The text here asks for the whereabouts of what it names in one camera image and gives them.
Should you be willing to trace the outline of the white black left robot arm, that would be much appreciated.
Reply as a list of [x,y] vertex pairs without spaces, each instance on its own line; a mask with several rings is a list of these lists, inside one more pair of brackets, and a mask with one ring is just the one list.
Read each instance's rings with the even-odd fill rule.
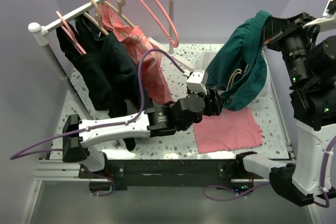
[[205,93],[188,91],[176,102],[157,105],[139,113],[105,120],[82,120],[70,115],[62,130],[62,161],[83,164],[97,178],[108,174],[107,156],[95,146],[110,140],[150,138],[186,131],[204,116],[219,116],[224,98],[215,88]]

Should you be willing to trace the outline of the green shorts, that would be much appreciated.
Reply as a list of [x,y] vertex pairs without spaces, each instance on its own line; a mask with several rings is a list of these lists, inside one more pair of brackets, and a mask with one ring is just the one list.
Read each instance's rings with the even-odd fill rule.
[[262,30],[271,13],[260,10],[231,34],[206,68],[206,86],[216,88],[223,108],[239,111],[251,103],[267,81],[267,63],[262,53]]

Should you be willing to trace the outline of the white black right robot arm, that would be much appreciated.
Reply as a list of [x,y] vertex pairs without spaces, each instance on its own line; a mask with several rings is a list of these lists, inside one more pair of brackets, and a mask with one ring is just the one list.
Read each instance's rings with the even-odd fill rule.
[[335,28],[335,15],[314,18],[301,13],[287,19],[269,17],[264,45],[282,53],[291,80],[291,104],[298,127],[294,164],[272,161],[256,152],[236,156],[234,173],[251,173],[269,181],[281,197],[296,204],[327,208],[335,197],[330,168],[335,146],[335,37],[316,43],[323,30]]

